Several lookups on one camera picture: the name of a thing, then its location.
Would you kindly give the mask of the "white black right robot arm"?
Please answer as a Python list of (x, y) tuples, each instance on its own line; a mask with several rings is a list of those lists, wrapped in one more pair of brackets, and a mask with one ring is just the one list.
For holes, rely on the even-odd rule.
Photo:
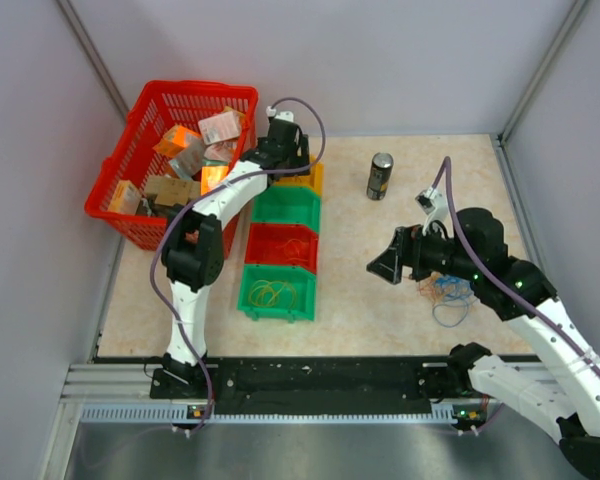
[(468, 281), (479, 302), (532, 347), (559, 385), (545, 387), (472, 342), (451, 350), (449, 388), (498, 400), (548, 435), (581, 475), (600, 479), (600, 360), (541, 269), (509, 254), (503, 224), (474, 207), (455, 214), (451, 234), (398, 227), (366, 269), (398, 284), (404, 268), (414, 281), (432, 273)]

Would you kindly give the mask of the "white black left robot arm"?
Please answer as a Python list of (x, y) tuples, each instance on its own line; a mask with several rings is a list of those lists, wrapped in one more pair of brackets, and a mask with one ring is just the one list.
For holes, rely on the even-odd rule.
[(172, 332), (163, 368), (183, 395), (196, 396), (206, 387), (207, 374), (200, 367), (207, 352), (206, 309), (225, 261), (225, 227), (277, 180), (309, 169), (307, 135), (292, 112), (273, 110), (267, 135), (241, 155), (221, 183), (168, 217), (156, 259), (166, 269), (172, 298)]

